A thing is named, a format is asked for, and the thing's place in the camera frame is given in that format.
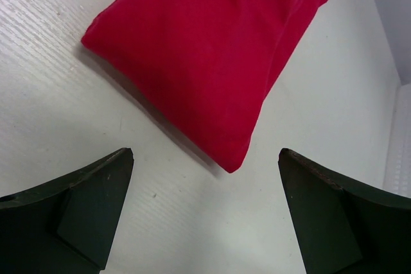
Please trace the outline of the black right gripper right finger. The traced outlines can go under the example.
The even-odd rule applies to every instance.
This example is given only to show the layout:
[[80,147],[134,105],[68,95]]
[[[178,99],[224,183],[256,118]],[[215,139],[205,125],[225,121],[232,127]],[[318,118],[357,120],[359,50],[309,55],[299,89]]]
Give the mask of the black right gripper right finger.
[[287,148],[278,165],[307,273],[410,273],[410,198]]

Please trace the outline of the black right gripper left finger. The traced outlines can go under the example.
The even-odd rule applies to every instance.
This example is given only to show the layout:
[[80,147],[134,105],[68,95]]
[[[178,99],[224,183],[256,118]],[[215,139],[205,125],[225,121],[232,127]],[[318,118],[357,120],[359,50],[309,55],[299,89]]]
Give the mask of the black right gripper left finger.
[[1,198],[1,273],[106,268],[132,176],[132,150]]

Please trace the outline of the magenta t shirt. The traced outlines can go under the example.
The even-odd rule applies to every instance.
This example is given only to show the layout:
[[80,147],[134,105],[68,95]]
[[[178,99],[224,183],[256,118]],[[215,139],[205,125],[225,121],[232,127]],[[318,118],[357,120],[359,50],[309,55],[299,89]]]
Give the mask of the magenta t shirt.
[[82,44],[229,173],[262,104],[328,0],[115,0]]

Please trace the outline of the white plastic basket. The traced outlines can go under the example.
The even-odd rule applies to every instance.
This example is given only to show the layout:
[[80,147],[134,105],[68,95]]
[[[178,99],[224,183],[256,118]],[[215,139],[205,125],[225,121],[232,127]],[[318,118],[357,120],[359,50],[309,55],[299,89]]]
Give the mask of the white plastic basket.
[[410,84],[399,88],[392,119],[384,190],[410,197]]

